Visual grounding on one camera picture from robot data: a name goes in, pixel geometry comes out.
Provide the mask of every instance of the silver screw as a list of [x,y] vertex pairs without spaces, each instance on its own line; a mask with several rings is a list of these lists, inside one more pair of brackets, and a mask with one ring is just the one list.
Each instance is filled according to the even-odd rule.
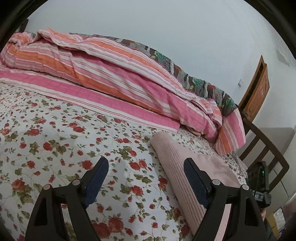
[[221,182],[218,179],[214,179],[212,182],[216,186],[219,186],[221,184]]
[[248,185],[246,185],[246,184],[244,184],[244,185],[242,185],[242,189],[244,189],[244,190],[248,191],[248,190],[249,190],[249,186],[248,186]]
[[44,190],[48,190],[48,189],[50,189],[50,187],[51,187],[50,184],[45,184],[45,185],[43,186],[43,189],[44,189]]
[[80,184],[80,180],[75,179],[75,180],[72,182],[72,184],[73,184],[74,186],[77,186],[77,185]]

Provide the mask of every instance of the rolled pink cloth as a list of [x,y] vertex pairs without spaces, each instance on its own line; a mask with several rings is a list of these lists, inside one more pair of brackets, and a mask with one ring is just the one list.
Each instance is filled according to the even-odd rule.
[[[231,169],[219,156],[196,154],[175,142],[164,131],[158,132],[153,136],[151,145],[158,155],[159,161],[180,203],[183,215],[186,218],[191,232],[194,234],[205,214],[205,208],[198,203],[186,178],[183,168],[185,159],[191,157],[200,170],[206,171],[211,179],[218,179],[225,186],[239,187],[240,184]],[[230,207],[230,204],[225,206],[223,218],[216,235],[216,241],[221,241],[223,238]]]

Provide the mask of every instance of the blue gripper pad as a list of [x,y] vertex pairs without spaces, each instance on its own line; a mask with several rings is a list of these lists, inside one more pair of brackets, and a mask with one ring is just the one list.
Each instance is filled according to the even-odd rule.
[[86,184],[85,198],[83,200],[83,204],[86,208],[95,201],[105,177],[107,176],[108,170],[108,160],[104,157],[101,157],[94,168],[87,171],[82,177],[82,181],[85,181]]
[[205,209],[208,209],[211,204],[208,197],[209,192],[211,192],[210,177],[206,172],[201,171],[191,158],[187,158],[184,161],[184,173],[198,203],[203,205]]

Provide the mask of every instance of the striped blanket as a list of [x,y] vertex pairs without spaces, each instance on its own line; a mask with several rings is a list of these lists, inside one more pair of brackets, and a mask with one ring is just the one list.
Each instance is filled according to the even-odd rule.
[[186,90],[152,58],[110,38],[51,29],[16,33],[1,53],[10,68],[60,77],[178,120],[227,154],[245,143],[238,109],[223,117],[213,99]]

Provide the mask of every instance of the floral bed sheet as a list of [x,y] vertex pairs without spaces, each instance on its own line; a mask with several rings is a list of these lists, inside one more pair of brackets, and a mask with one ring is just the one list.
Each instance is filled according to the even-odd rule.
[[[191,240],[169,180],[150,138],[159,131],[101,115],[53,98],[0,83],[0,213],[17,241],[23,241],[43,185],[67,185],[101,156],[109,172],[87,209],[102,240]],[[216,155],[201,137],[171,133],[193,151]],[[223,156],[240,183],[244,170]],[[71,240],[76,240],[62,205]]]

